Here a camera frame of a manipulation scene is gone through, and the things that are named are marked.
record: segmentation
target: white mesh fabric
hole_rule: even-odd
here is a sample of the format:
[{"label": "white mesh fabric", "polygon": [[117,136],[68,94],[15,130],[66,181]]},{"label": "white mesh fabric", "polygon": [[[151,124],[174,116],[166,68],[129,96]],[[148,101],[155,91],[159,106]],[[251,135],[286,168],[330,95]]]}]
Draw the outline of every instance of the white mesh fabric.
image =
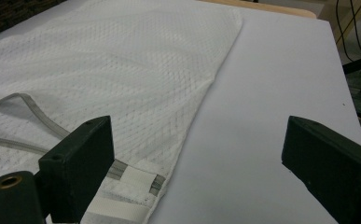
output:
[{"label": "white mesh fabric", "polygon": [[[116,159],[168,180],[241,26],[239,13],[226,7],[90,0],[25,35],[0,41],[0,99],[27,93],[69,132],[110,115]],[[0,105],[0,137],[46,149],[61,140],[19,99]],[[6,172],[37,163],[37,156],[10,150],[15,149],[0,148],[2,158],[15,155],[0,160]],[[155,207],[163,192],[155,197],[107,178],[98,194]]]}]

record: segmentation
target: white tape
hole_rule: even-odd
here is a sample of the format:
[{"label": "white tape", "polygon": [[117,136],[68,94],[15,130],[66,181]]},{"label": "white tape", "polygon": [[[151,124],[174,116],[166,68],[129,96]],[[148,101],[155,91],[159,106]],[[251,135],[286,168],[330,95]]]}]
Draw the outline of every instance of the white tape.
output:
[{"label": "white tape", "polygon": [[90,213],[142,223],[150,209],[146,206],[95,197],[87,211]]},{"label": "white tape", "polygon": [[157,175],[135,169],[129,165],[125,169],[124,174],[122,174],[120,181],[137,187],[142,191],[150,192],[151,184],[156,176]]}]

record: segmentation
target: black cable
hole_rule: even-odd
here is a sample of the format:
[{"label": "black cable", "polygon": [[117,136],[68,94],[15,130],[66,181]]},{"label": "black cable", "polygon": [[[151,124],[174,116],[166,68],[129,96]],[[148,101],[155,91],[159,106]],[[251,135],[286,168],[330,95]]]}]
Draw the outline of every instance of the black cable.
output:
[{"label": "black cable", "polygon": [[343,45],[343,50],[345,51],[345,55],[346,57],[353,62],[353,60],[349,57],[348,51],[346,50],[346,45],[345,45],[345,40],[343,38],[343,31],[342,28],[340,27],[340,16],[338,15],[338,5],[340,4],[340,0],[337,0],[337,4],[335,5],[335,14],[337,16],[337,24],[338,27],[340,28],[340,38],[342,39],[342,45]]},{"label": "black cable", "polygon": [[357,45],[361,50],[361,43],[360,43],[360,38],[358,37],[358,31],[357,31],[357,22],[355,21],[355,13],[354,13],[354,5],[353,5],[353,0],[350,0],[351,3],[351,9],[352,9],[352,20],[354,22],[354,32],[355,32],[355,38],[357,39]]}]

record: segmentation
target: brass insert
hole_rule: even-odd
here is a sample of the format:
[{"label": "brass insert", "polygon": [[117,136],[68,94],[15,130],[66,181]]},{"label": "brass insert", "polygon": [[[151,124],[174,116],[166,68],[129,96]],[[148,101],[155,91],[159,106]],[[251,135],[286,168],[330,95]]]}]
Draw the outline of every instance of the brass insert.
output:
[{"label": "brass insert", "polygon": [[9,189],[18,185],[22,181],[22,176],[12,175],[0,180],[0,189]]}]

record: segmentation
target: white cloth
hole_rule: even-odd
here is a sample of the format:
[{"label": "white cloth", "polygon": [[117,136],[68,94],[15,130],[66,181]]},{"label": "white cloth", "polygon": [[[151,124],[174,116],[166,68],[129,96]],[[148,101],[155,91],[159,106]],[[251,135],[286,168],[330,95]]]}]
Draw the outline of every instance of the white cloth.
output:
[{"label": "white cloth", "polygon": [[[97,195],[149,207],[147,222],[241,27],[238,11],[226,7],[90,0],[25,35],[0,41],[0,99],[25,93],[68,132],[110,115],[116,159],[166,181],[156,197],[129,181],[106,178]],[[61,140],[20,98],[0,104],[0,138],[46,149]],[[35,172],[39,157],[0,147],[0,175]],[[96,221],[92,216],[98,215],[87,213],[85,220]]]}]

